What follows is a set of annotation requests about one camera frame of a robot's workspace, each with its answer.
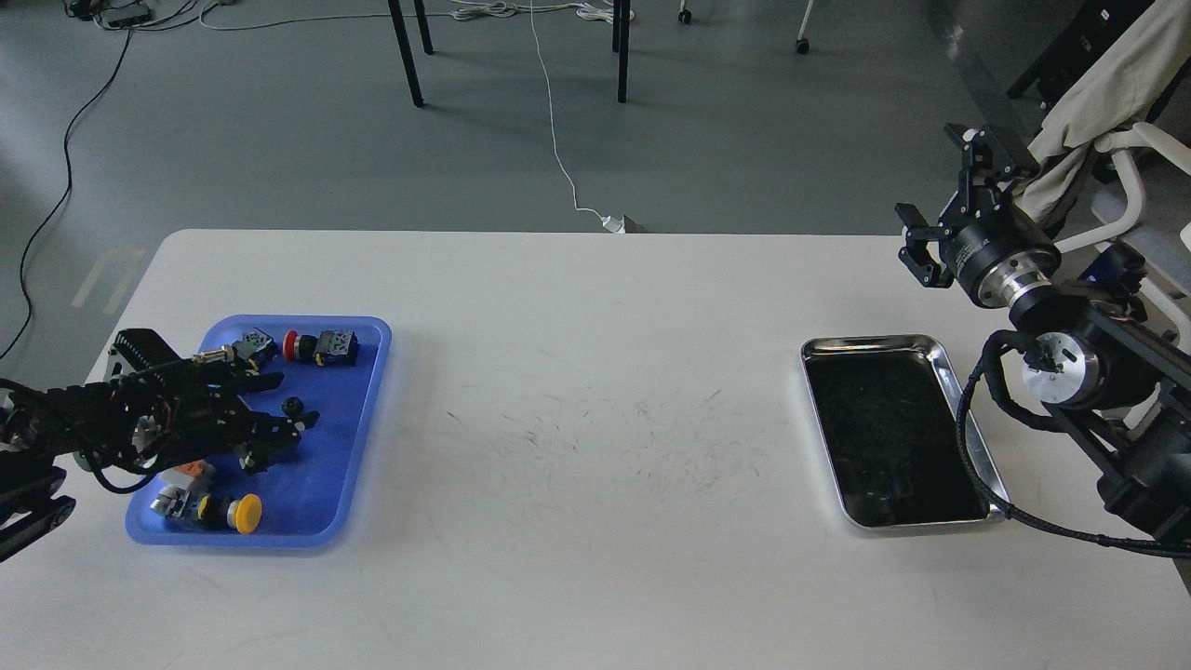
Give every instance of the metal tray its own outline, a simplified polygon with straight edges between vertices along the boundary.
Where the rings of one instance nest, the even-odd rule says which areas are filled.
[[[868,531],[950,527],[1004,515],[972,487],[955,450],[961,386],[925,334],[825,338],[803,369],[841,508]],[[977,474],[1009,500],[980,430],[967,420]]]

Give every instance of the wires on floor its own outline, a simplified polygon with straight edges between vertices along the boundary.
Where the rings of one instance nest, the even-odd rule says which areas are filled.
[[[601,7],[591,2],[566,2],[562,5],[535,6],[532,0],[529,5],[518,2],[474,2],[472,0],[451,0],[455,5],[464,5],[459,10],[451,10],[450,15],[457,21],[469,21],[482,17],[495,17],[507,19],[517,14],[540,14],[545,12],[561,12],[562,10],[574,10],[575,14],[585,21],[612,23],[612,2],[603,0]],[[629,20],[632,20],[634,12],[629,12]]]
[[[600,218],[605,226],[611,221],[611,217],[605,217],[598,211],[591,207],[579,206],[579,189],[575,187],[575,180],[570,179],[570,173],[567,171],[567,167],[562,164],[562,156],[559,155],[559,134],[554,129],[554,92],[550,88],[550,73],[545,69],[545,60],[542,58],[542,42],[537,37],[537,25],[534,24],[534,0],[529,4],[529,26],[534,31],[534,46],[537,49],[537,62],[542,64],[542,76],[545,77],[545,101],[550,109],[550,143],[554,146],[554,159],[559,162],[559,169],[562,170],[562,175],[567,177],[570,182],[570,201],[575,207],[576,212],[591,212]]]
[[[167,24],[169,24],[169,21],[172,21],[172,20],[174,20],[174,19],[176,19],[179,17],[182,17],[183,14],[193,12],[199,6],[199,0],[185,0],[177,7],[177,10],[174,11],[174,13],[172,13],[172,14],[169,14],[167,17],[162,17],[160,19],[149,20],[149,21],[145,21],[145,23],[142,23],[142,24],[117,27],[117,26],[108,25],[104,20],[104,13],[105,12],[111,12],[112,10],[123,10],[125,7],[131,7],[133,5],[142,5],[142,4],[144,4],[144,0],[132,0],[131,2],[126,2],[124,5],[117,5],[114,7],[112,7],[112,6],[104,7],[101,10],[95,11],[95,13],[92,14],[92,20],[99,27],[101,27],[104,30],[107,30],[107,31],[111,31],[111,32],[118,32],[118,31],[121,31],[121,30],[139,30],[139,31],[143,31],[143,32],[164,32],[167,30],[174,30],[174,29],[182,27],[185,25],[189,25],[189,24],[192,24],[192,23],[194,23],[194,21],[197,21],[199,19],[198,15],[194,15],[194,17],[191,17],[189,19],[185,20],[185,21],[167,25]]]
[[[107,77],[107,81],[104,82],[102,88],[100,88],[98,93],[92,95],[91,100],[87,100],[87,102],[83,104],[83,106],[79,107],[79,111],[75,112],[75,115],[70,118],[70,123],[67,124],[67,131],[62,134],[62,154],[67,158],[67,187],[62,192],[62,196],[58,198],[57,203],[55,203],[54,208],[50,209],[50,213],[45,214],[45,220],[43,220],[42,224],[38,225],[36,230],[33,230],[33,233],[29,236],[29,240],[25,242],[25,250],[21,251],[20,253],[20,268],[18,269],[18,274],[20,276],[20,293],[25,298],[25,321],[20,325],[20,330],[18,330],[17,333],[14,334],[12,343],[8,343],[8,346],[5,347],[5,351],[0,352],[0,361],[4,361],[4,358],[8,356],[8,352],[11,352],[12,349],[17,346],[17,343],[20,340],[21,334],[24,334],[25,330],[29,327],[29,323],[33,319],[33,298],[31,298],[29,294],[29,283],[27,280],[25,278],[25,263],[29,261],[29,250],[33,246],[33,240],[37,239],[37,236],[40,234],[42,230],[44,230],[46,225],[49,225],[50,220],[54,219],[54,214],[56,214],[58,209],[62,208],[62,203],[67,201],[67,198],[69,198],[70,193],[74,190],[74,168],[70,164],[70,132],[74,131],[74,126],[76,123],[79,123],[79,118],[82,117],[83,112],[89,109],[92,105],[94,105],[95,101],[99,100],[104,95],[104,93],[107,93],[107,89],[112,87],[112,82],[116,81],[116,75],[120,73],[120,65],[124,64],[124,56],[127,55],[129,44],[131,42],[132,42],[132,31],[129,31],[129,33],[124,38],[124,49],[120,50],[120,57],[117,58],[116,67],[112,69],[112,76]]]

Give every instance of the black table leg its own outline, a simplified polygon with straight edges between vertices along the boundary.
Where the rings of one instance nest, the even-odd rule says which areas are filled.
[[[435,52],[435,45],[430,42],[430,24],[426,23],[426,4],[423,0],[413,0],[413,12],[418,14],[418,31],[422,33],[422,50],[428,55]]]
[[[410,50],[410,36],[405,32],[405,19],[401,18],[401,0],[388,0],[388,13],[393,17],[393,30],[397,31],[397,45],[401,49],[401,64],[405,65],[405,79],[410,82],[413,106],[420,107],[425,101],[422,99],[418,70],[413,68],[413,51]]]
[[[632,11],[631,0],[621,1],[621,73],[617,77],[616,99],[624,102],[629,95],[629,17]]]
[[[612,52],[621,50],[621,2],[612,0]]]

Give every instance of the silver metal joint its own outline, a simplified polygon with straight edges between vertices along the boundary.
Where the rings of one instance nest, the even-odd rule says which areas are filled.
[[[1048,259],[1040,251],[1019,251],[993,265],[977,289],[977,299],[986,307],[1010,307],[1022,295],[1041,286],[1049,286],[1050,278],[1042,271],[1040,262]]]
[[[1037,342],[1054,369],[1027,367],[1022,371],[1025,387],[1037,400],[1049,405],[1073,403],[1096,392],[1100,384],[1100,359],[1096,352],[1066,332],[1046,332]]]
[[[236,361],[236,349],[231,345],[224,345],[218,350],[211,350],[210,352],[199,352],[191,357],[191,361],[198,364],[208,363],[231,363]]]

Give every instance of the concrete floor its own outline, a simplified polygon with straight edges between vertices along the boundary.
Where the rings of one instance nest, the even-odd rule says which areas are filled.
[[[628,105],[610,26],[536,19],[580,205],[650,232],[885,234],[894,202],[930,211],[954,189],[943,123],[1037,126],[1031,93],[1002,92],[1079,4],[821,0],[806,56],[792,49],[803,2],[692,0],[692,25],[675,5],[635,6]],[[384,11],[243,0],[208,23]],[[32,248],[36,317],[0,377],[82,382],[180,228],[600,231],[555,164],[529,18],[432,18],[431,32],[422,109],[386,18],[135,35],[73,133],[74,194]],[[123,40],[57,2],[0,0],[0,347],[24,319],[25,239],[66,186],[62,132]]]

